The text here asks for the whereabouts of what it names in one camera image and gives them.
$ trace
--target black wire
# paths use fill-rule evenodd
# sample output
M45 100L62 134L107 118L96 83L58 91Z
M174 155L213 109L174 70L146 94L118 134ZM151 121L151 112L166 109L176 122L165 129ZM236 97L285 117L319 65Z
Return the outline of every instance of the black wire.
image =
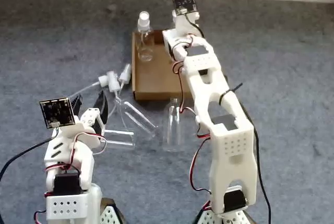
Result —
M10 165L13 161L15 161L17 158L20 158L21 156L25 155L26 153L30 152L31 150L33 150L33 149L35 149L35 148L37 148L37 147L40 147L40 146L44 145L45 143L48 143L48 142L52 141L55 137L57 137L58 132L59 132L59 129L56 128L56 135L55 135L55 136L53 136L53 137L51 137L51 138L48 138L48 139L46 139L46 140L44 140L44 141L42 141L42 142L40 142L40 143L38 143L38 144L36 144L36 145L34 145L34 146L32 146L32 147L30 147L30 148L24 150L23 152L19 153L18 155L15 155L15 156L12 157L10 160L8 160L8 161L6 162L6 164L4 165L4 167L1 169L1 172L0 172L0 181L1 181L2 177L4 176L4 173L6 172L7 168L9 167L9 165ZM5 224L5 223L4 223L4 220L2 219L1 214L0 214L0 224Z
M228 92L235 92L235 91L237 91L238 89L239 89L239 87L240 86L242 86L243 84L242 83L240 83L239 85L237 85L235 88L230 88L230 89L228 89L227 91L225 91L220 97L219 97L219 102L218 102L218 104L220 105L221 104L221 101L222 101L222 99L223 99L223 97L228 93Z
M34 214L33 214L33 220L35 221L35 223L37 223L37 214L43 214L45 213L46 210L43 210L43 211L36 211Z
M256 131L256 127L249 115L249 113L247 112L246 108L244 107L244 105L240 102L240 106L242 108L242 110L244 111L247 119L252 123L253 127L254 127L254 135L255 135L255 139L256 139L256 161L257 161L257 171L258 171L258 174L259 174L259 181L260 181L260 186L261 186L261 189L262 189L262 192L263 192L263 195L265 196L265 200L266 200L266 203L268 205L268 223L271 224L271 206L270 206L270 202L269 202L269 199L267 197L267 193L266 193L266 190L265 190L265 187L263 185L263 181L262 181L262 175L261 175L261 167L260 167L260 147L259 147L259 136L257 134L257 131Z
M192 22L189 20L187 14L185 14L184 16L186 17L186 20L189 22L189 24L192 25L193 27L195 27L195 28L200 32L200 35L202 36L202 38L205 38L205 37L204 37L204 33L203 33L203 31L199 28L199 26L196 25L195 23L192 23Z

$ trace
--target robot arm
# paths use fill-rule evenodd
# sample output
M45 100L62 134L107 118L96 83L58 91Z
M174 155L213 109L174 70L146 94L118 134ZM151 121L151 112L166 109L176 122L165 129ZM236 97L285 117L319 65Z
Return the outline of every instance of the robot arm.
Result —
M98 99L95 105L99 106L100 102L106 101L104 96L101 93L99 99L102 97L103 100ZM49 142L44 157L48 190L46 218L49 224L98 224L101 222L102 192L92 183L94 168L92 148L100 145L99 136L104 133L108 115L108 106L105 103L101 105L103 107L89 108L80 119L73 115L73 124L60 126L57 137ZM47 120L54 121L58 118L56 112L64 112L67 107L68 103L44 107L44 112L57 108L55 112L46 111L45 115L53 116Z
M175 29L163 31L164 43L171 57L183 62L182 74L194 99L196 122L210 132L210 200L212 211L223 218L255 203L254 127L230 90L213 47L191 24L199 18L198 12L187 14L191 23L184 19L185 16L180 14L174 18ZM234 117L234 129L212 122L208 113L212 101ZM230 187L234 181L241 181L242 185Z

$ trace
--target white plastic bracket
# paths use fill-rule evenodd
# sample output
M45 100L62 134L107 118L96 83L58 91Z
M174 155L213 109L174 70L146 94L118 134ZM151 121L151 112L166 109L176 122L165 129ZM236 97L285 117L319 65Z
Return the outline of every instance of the white plastic bracket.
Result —
M234 212L231 215L218 217L213 211L203 211L197 224L251 224L243 211Z
M46 198L47 220L86 218L88 194L50 196Z
M115 209L112 206L107 206L100 217L100 224L121 224Z

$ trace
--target brown cardboard box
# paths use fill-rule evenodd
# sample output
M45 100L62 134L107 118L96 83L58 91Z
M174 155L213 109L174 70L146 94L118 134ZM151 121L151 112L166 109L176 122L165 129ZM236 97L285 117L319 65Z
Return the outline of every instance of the brown cardboard box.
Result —
M164 48L161 30L154 31L154 58L138 58L135 34L132 34L132 90L136 100L167 100L181 97L178 75L172 72L172 60ZM188 84L182 78L185 97L190 97Z

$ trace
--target transparent bottle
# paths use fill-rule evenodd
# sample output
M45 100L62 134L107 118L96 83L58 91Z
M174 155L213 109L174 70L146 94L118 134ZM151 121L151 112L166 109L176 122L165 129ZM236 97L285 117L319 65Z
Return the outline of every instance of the transparent bottle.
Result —
M171 99L164 112L163 143L165 151L181 151L183 149L183 134L180 124L180 100Z
M141 61L153 59L154 31L150 26L150 15L146 11L139 14L136 32L136 48Z

